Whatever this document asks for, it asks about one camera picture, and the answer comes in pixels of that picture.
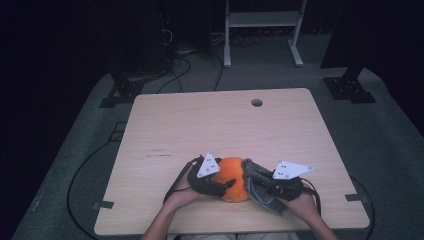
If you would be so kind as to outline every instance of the hole in table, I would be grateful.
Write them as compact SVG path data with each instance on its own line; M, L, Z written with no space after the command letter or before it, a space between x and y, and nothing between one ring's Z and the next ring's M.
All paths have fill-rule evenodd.
M256 99L253 99L251 103L252 103L252 105L253 105L253 106L255 106L255 107L260 107L260 106L262 106L262 104L264 104L264 103L262 102L262 100L257 99L257 98L256 98Z

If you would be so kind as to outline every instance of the white shelf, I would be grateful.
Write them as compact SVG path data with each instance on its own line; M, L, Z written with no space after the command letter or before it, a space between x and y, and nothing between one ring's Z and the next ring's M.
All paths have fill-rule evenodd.
M298 16L298 11L230 13L229 27L296 26Z

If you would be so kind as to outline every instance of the cable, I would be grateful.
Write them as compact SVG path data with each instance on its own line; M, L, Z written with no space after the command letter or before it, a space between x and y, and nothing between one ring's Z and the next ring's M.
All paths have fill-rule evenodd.
M188 64L187 70L185 70L181 75L178 75L178 76L174 74L175 77L173 79L167 81L166 83L164 83L159 88L159 90L156 92L156 94L160 93L162 91L162 89L164 89L168 84L170 84L171 82L173 82L175 80L179 81L179 83L180 83L180 90L182 90L182 85L181 85L181 82L180 82L180 79L179 78L182 77L182 76L184 76L186 73L188 73L190 71L190 69L191 69L191 63L190 63L190 61L188 61L188 60L186 60L184 58L177 58L177 59L182 60L182 61L184 61L184 62L186 62Z
M309 183L309 185L312 187L313 190L311 190L308 187L303 187L303 191L309 192L310 194L312 194L315 197L315 204L317 205L317 210L318 210L319 215L321 215L321 199L319 197L317 189L315 188L315 186L309 180L307 180L305 178L300 178L300 180Z
M222 73L224 72L224 63L222 62L222 59L216 53L212 53L212 54L215 55L215 57L218 58L218 60L221 64L221 72L219 73L218 81L216 81L215 87L213 88L213 90L216 91L216 89L218 88L218 84L221 81Z
M231 38L230 44L233 47L250 47L250 46L253 46L255 44L262 42L262 35L257 35L257 36L254 36L254 37L258 37L259 39L255 40L255 39L253 39L253 37L236 35L236 36Z
M174 190L174 192L182 192L182 191L188 190L190 188L191 187L186 187L186 188L182 188L182 189L176 189L176 190Z
M366 240L370 239L372 232L374 231L374 226L375 226L375 208L374 208L374 202L371 198L371 195L368 193L367 189L365 188L365 186L358 180L356 179L354 176L349 174L349 177L356 182L359 186L361 186L362 190L365 193L365 197L367 197L368 202L370 203L370 207L371 207L371 220L370 220L370 226L369 226L369 230L366 236Z
M168 40L168 43L171 43L171 42L172 42L172 38L173 38L172 32L171 32L171 31L169 31L168 29L162 29L162 32L167 32L167 33L169 33L169 40Z
M180 91L179 91L179 92L184 92L184 90L183 90L183 84L181 83L180 77L179 77L179 76L177 76L177 75L175 74L175 72L174 72L174 68L172 68L171 73L172 73L172 75L174 75L174 77L175 77L175 78L177 78L178 84L180 85Z
M211 33L211 38L212 38L212 40L211 40L212 46L217 45L218 43L224 41L225 34L224 33Z
M194 48L194 49L191 49L191 50L177 51L177 54L178 54L179 57L185 57L185 56L188 56L190 54L194 54L197 51L199 51L199 49Z
M112 143L112 142L120 142L120 139L122 138L122 135L119 135L119 136L117 136L117 137L115 137L115 138L111 138L111 136L113 135L113 133L116 131L116 127L117 127L117 124L119 124L119 123L122 123L122 122L117 122L116 124L115 124L115 129L114 129L114 131L111 133L111 135L110 135L110 137L109 137L109 140L105 143L105 144L103 144L102 146L100 146L99 148L97 148L94 152L92 152L83 162L82 162L82 164L78 167L78 169L77 169L77 171L74 173L74 175L72 176L72 180L71 180L71 182L70 182L70 184L69 184L69 187L68 187L68 193L67 193L67 195L66 195L66 207L67 207L67 210L68 210L68 213L69 213L69 216L71 217L71 219L72 219L72 221L75 223L75 225L78 227L78 229L80 229L84 234L86 234L88 237L90 237L90 239L93 239L93 240L97 240L97 238L93 235L93 234L91 234L90 232L88 232L87 230L85 230L82 226L81 226L81 224L79 224L78 223L78 221L77 221L77 219L75 218L75 216L74 216L74 214L72 213L72 210L71 210L71 203L70 203L70 195L71 195L71 190L72 190L72 186L73 186L73 184L74 184L74 181L75 181L75 179L76 179L76 177L78 176L78 174L79 174L79 172L81 171L81 169L85 166L85 164L94 156L94 155L96 155L100 150L102 150L103 148L105 148L106 146L108 146L110 143Z

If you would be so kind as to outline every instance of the table surface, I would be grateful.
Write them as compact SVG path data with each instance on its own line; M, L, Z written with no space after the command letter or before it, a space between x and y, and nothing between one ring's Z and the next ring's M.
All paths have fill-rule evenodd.
M252 105L259 99L262 106ZM140 95L135 99L95 232L144 233L184 165L200 154L251 158L273 170L279 160L312 166L302 177L317 188L322 216L333 229L365 228L356 190L307 89ZM308 229L247 200L195 202L177 212L170 233L278 232Z

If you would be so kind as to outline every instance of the dark background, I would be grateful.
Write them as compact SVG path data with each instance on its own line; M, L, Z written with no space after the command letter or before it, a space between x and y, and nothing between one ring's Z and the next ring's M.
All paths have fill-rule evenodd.
M334 30L323 67L347 66L352 49L359 49L364 66L384 80L423 132L422 6L418 1L394 0L342 3L308 1L302 31ZM164 52L169 49L162 48L160 28L174 30L176 40L192 40L187 39L186 29L197 29L201 34L196 36L203 36L197 42L207 48L204 36L223 29L224 1L8 0L0 4L0 237L8 239L87 96L109 73L111 62L120 58L126 70L168 70L165 60L170 56ZM234 9L243 5L232 0ZM188 6L198 20L191 21L195 26L181 24L190 16ZM296 1L286 5L274 0L264 5L247 1L245 6L267 10L295 7Z

